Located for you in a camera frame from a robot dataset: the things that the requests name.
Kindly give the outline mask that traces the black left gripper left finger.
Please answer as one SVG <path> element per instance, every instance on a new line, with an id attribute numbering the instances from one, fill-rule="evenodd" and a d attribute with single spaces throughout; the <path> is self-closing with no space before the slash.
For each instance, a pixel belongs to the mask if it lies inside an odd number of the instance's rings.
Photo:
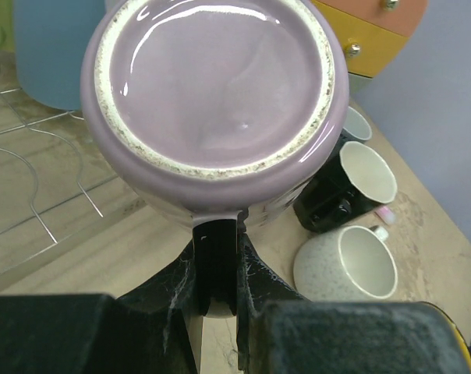
<path id="1" fill-rule="evenodd" d="M 0 295 L 0 373 L 197 373 L 193 245 L 119 298 Z"/>

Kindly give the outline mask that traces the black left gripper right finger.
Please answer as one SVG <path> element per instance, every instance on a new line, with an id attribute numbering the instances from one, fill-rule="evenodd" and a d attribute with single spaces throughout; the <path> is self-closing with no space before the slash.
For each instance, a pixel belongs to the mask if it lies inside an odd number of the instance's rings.
<path id="1" fill-rule="evenodd" d="M 311 302 L 238 236 L 244 373 L 471 373 L 459 331 L 426 302 Z"/>

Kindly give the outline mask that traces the black mug cream inside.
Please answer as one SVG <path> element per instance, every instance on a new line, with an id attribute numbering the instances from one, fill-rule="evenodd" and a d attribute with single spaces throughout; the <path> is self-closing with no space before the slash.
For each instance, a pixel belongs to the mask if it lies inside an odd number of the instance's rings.
<path id="1" fill-rule="evenodd" d="M 312 177 L 293 209 L 308 231 L 325 233 L 395 200 L 398 184 L 374 149 L 345 143 Z"/>

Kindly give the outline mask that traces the lilac mug black handle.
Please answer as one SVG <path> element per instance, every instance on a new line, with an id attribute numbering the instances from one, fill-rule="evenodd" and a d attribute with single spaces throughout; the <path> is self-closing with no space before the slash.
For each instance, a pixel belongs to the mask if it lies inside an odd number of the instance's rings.
<path id="1" fill-rule="evenodd" d="M 80 77 L 105 160 L 193 237 L 200 313 L 236 314 L 238 234 L 280 215 L 347 112 L 340 44 L 308 1 L 120 1 Z"/>

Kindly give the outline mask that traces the blue cup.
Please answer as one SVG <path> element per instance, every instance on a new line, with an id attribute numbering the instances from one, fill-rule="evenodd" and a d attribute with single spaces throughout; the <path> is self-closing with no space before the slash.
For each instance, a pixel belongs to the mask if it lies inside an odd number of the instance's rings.
<path id="1" fill-rule="evenodd" d="M 14 1 L 16 72 L 29 97 L 50 108 L 81 108 L 83 56 L 104 15 L 100 0 Z"/>

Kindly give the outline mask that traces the steel two-tier dish rack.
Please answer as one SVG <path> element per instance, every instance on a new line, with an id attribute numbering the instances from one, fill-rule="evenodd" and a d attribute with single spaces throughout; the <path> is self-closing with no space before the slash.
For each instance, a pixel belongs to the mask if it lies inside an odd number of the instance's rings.
<path id="1" fill-rule="evenodd" d="M 37 103 L 1 56 L 0 275 L 78 245 L 135 202 L 81 113 Z"/>

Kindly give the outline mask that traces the white mug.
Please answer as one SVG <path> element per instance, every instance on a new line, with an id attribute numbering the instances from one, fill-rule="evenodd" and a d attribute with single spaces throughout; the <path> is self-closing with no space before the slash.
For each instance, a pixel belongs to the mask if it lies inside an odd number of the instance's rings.
<path id="1" fill-rule="evenodd" d="M 317 235 L 296 253 L 296 290 L 313 302 L 384 301 L 398 287 L 398 270 L 381 226 L 345 226 Z"/>

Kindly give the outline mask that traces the pink marker pen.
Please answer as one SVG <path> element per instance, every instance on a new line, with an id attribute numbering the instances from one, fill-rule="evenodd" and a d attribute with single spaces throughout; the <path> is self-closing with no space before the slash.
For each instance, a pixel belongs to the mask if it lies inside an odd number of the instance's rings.
<path id="1" fill-rule="evenodd" d="M 378 208 L 375 213 L 386 225 L 393 225 L 396 221 L 395 213 L 388 206 Z"/>

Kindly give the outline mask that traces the grey mug near cabinet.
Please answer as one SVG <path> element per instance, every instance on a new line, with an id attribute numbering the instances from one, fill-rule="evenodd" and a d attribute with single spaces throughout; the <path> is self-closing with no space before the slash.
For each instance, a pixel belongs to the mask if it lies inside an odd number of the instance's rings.
<path id="1" fill-rule="evenodd" d="M 349 107 L 340 140 L 365 143 L 371 138 L 372 128 L 369 122 L 355 108 Z"/>

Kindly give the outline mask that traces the round cream drawer cabinet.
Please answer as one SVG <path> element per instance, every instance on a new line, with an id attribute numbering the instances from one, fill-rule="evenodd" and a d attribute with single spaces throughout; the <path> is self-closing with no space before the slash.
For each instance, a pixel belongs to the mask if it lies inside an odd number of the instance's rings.
<path id="1" fill-rule="evenodd" d="M 342 47 L 350 93 L 362 90 L 405 47 L 415 32 L 426 0 L 322 0 L 313 4 Z"/>

